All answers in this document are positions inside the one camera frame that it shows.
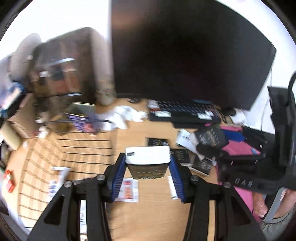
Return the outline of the person right hand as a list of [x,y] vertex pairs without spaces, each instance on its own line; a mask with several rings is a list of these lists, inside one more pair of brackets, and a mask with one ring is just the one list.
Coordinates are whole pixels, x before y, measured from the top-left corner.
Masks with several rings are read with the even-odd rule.
[[253,198],[253,213],[264,218],[272,208],[274,213],[273,218],[280,218],[286,216],[295,206],[295,191],[286,189],[279,192],[277,197],[266,196],[258,192],[252,193]]

